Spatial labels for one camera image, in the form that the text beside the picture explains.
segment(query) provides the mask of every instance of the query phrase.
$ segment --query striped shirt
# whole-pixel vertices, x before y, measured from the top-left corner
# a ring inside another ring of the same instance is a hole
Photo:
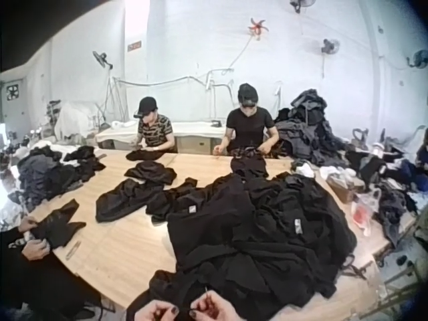
[[[171,121],[161,114],[158,114],[158,118],[152,126],[145,124],[142,119],[138,123],[138,133],[142,135],[149,147],[160,146],[167,142],[167,135],[172,132]]]

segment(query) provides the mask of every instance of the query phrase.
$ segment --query door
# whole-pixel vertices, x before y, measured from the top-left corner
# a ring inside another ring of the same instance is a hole
[[[18,141],[31,130],[25,79],[6,82],[1,88],[1,109],[6,133],[16,132]]]

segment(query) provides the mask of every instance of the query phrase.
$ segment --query wooden table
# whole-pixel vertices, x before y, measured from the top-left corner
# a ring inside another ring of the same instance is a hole
[[[124,151],[101,150],[101,153],[108,155],[102,159],[106,165],[103,171],[97,173],[80,189],[39,206],[33,215],[42,219],[70,199],[77,200],[80,208],[72,221],[85,221],[87,226],[77,232],[65,248],[55,250],[55,254],[72,272],[125,308],[148,288],[148,282],[156,270],[175,270],[175,257],[167,225],[154,227],[150,217],[144,213],[145,208],[115,222],[96,222],[96,199],[123,181],[125,171],[135,164],[125,159],[127,152]],[[197,179],[198,186],[204,187],[217,177],[230,173],[230,160],[231,158],[226,156],[165,154],[158,162],[174,168],[177,172],[177,178],[171,187],[182,184],[187,177]],[[289,171],[291,162],[290,158],[267,159],[270,177]],[[328,315],[329,320],[343,320],[350,316],[352,311],[366,312],[377,302],[381,281],[373,255],[383,250],[389,242],[384,238],[381,226],[375,222],[372,235],[364,237],[352,222],[350,207],[338,200],[318,173],[316,180],[333,195],[346,213],[348,224],[358,239],[354,264],[357,267],[367,267],[368,281],[341,277],[337,284],[338,291],[330,300],[316,295],[303,310],[297,313],[291,308],[285,308],[275,320],[289,320],[291,315],[293,320],[319,320],[321,314]],[[405,217],[402,223],[402,228],[406,228],[411,220]],[[81,241],[81,245],[67,260],[67,253],[77,241]]]

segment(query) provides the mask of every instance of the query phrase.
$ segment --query black t-shirt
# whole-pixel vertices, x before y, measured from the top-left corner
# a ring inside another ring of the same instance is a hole
[[[247,117],[241,109],[234,109],[227,117],[226,127],[235,130],[235,140],[231,142],[230,150],[242,147],[258,147],[263,143],[263,132],[274,127],[270,113],[262,107],[257,107],[254,115]]]

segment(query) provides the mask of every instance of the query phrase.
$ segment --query black cap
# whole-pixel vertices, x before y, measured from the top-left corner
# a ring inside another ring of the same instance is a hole
[[[136,118],[141,118],[149,115],[151,112],[154,112],[158,109],[156,100],[153,97],[144,97],[140,101],[140,106],[138,107],[138,112],[134,115]]]
[[[254,107],[259,101],[257,90],[249,84],[240,85],[238,90],[238,101],[243,107]]]

